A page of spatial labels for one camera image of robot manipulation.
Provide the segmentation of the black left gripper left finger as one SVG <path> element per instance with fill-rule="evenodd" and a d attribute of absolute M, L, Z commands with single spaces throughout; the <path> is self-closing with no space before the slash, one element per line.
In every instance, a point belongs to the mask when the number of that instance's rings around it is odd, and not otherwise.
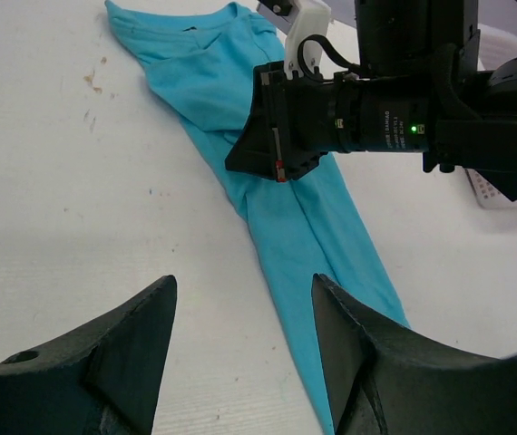
<path fill-rule="evenodd" d="M 0 362 L 0 434 L 150 434 L 176 304 L 166 275 Z"/>

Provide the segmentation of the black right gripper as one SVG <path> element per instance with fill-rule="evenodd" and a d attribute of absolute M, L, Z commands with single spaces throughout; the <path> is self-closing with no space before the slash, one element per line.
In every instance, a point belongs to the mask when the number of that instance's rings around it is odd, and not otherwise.
<path fill-rule="evenodd" d="M 257 69 L 253 111 L 225 159 L 228 171 L 300 179 L 328 153 L 429 150 L 429 83 L 424 77 L 329 81 L 288 78 L 281 63 Z"/>

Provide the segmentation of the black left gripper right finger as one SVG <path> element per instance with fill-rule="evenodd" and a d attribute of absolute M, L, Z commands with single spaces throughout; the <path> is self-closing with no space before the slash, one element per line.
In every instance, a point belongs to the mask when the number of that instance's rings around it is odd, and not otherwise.
<path fill-rule="evenodd" d="M 312 300 L 337 434 L 517 434 L 517 354 L 438 343 L 324 275 Z"/>

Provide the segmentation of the turquoise t shirt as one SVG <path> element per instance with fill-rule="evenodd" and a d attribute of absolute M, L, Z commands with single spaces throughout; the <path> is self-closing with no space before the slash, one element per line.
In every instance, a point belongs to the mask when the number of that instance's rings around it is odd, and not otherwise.
<path fill-rule="evenodd" d="M 178 115 L 198 152 L 247 223 L 288 348 L 322 430 L 334 430 L 312 305 L 323 274 L 377 312 L 405 310 L 335 159 L 287 183 L 228 171 L 225 159 L 249 116 L 256 66 L 283 58 L 276 27 L 231 2 L 217 12 L 147 14 L 105 5 L 112 34 L 153 93 Z"/>

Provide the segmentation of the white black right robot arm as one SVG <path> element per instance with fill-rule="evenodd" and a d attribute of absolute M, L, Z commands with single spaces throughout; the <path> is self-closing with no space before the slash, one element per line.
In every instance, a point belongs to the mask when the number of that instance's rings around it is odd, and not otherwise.
<path fill-rule="evenodd" d="M 225 166 L 297 180 L 330 153 L 419 153 L 424 171 L 473 169 L 517 201 L 517 57 L 477 67 L 474 1 L 358 1 L 359 60 L 327 39 L 321 1 L 268 1 L 285 56 L 253 72 L 250 114 Z"/>

